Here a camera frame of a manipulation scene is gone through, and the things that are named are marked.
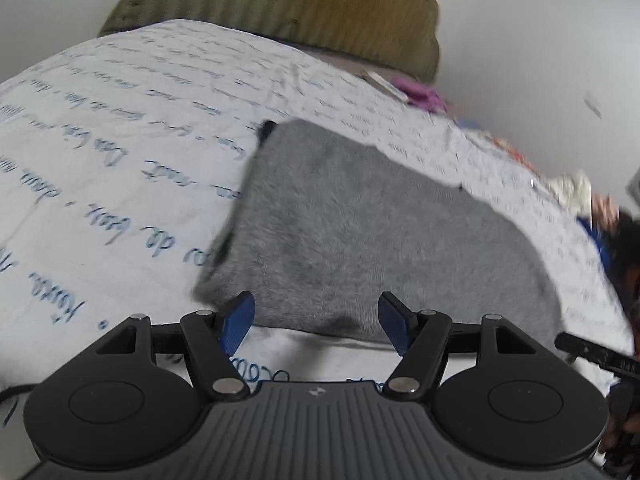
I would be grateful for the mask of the person's right hand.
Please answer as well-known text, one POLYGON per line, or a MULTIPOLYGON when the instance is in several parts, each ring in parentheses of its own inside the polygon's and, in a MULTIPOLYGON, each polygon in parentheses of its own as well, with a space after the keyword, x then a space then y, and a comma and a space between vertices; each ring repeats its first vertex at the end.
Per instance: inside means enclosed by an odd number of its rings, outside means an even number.
POLYGON ((608 394, 608 429, 600 444, 603 471, 613 479, 639 478, 639 383, 620 379, 608 394))

